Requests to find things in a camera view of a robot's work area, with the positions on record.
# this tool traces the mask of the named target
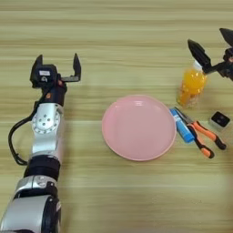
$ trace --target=bottle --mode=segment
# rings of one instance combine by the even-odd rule
[[[201,65],[195,61],[193,66],[185,71],[181,88],[177,95],[177,102],[181,106],[194,106],[203,92],[207,76],[203,73]]]

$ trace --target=table surface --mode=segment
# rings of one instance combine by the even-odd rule
[[[1,0],[0,214],[25,170],[12,159],[7,134],[40,97],[29,82],[31,66],[43,54],[71,75],[78,53],[82,82],[68,85],[65,104],[62,232],[232,232],[231,126],[219,133],[226,151],[205,139],[216,152],[212,160],[177,135],[160,159],[127,161],[101,134],[105,110],[122,96],[148,95],[176,106],[184,69],[193,62],[187,39],[220,61],[227,44],[218,29],[233,29],[232,10],[229,0]],[[233,117],[232,97],[233,83],[212,74],[199,105],[187,113],[210,127],[217,110]],[[30,124],[15,133],[25,159],[32,138]]]

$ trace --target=black cable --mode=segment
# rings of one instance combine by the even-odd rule
[[[27,123],[28,121],[31,121],[33,119],[33,116],[35,115],[39,105],[44,101],[46,95],[49,93],[49,91],[52,89],[53,86],[50,86],[45,92],[44,94],[40,97],[40,99],[37,101],[35,107],[34,107],[34,110],[32,111],[32,113],[20,120],[19,122],[17,122],[16,124],[13,125],[13,127],[11,128],[9,134],[8,134],[8,144],[9,144],[9,147],[10,147],[10,150],[11,150],[11,153],[12,153],[12,156],[15,160],[15,162],[18,164],[18,165],[21,165],[21,166],[25,166],[27,165],[27,162],[24,161],[18,153],[15,152],[15,149],[14,149],[14,146],[13,146],[13,143],[12,143],[12,136],[14,134],[14,132],[19,128],[21,127],[22,125],[24,125],[25,123]]]

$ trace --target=bottle cap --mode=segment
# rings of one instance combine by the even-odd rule
[[[198,70],[198,71],[202,71],[202,66],[200,65],[200,63],[197,60],[195,60],[193,67],[195,67],[196,70]]]

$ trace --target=robotic arm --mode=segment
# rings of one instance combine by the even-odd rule
[[[26,165],[24,177],[3,215],[0,232],[58,233],[61,203],[57,195],[57,180],[63,157],[64,99],[66,82],[78,82],[81,65],[75,54],[73,76],[61,77],[54,65],[43,65],[39,56],[32,68],[33,88],[41,88],[42,97],[34,111],[16,123],[9,133],[9,146],[17,164]],[[32,154],[24,161],[14,150],[12,135],[27,121],[32,121],[35,134]]]
[[[192,56],[202,65],[203,72],[207,75],[213,72],[219,72],[221,76],[228,77],[233,81],[233,31],[220,28],[225,41],[231,46],[225,51],[223,62],[211,65],[211,60],[205,53],[205,49],[197,42],[188,40],[188,47]]]

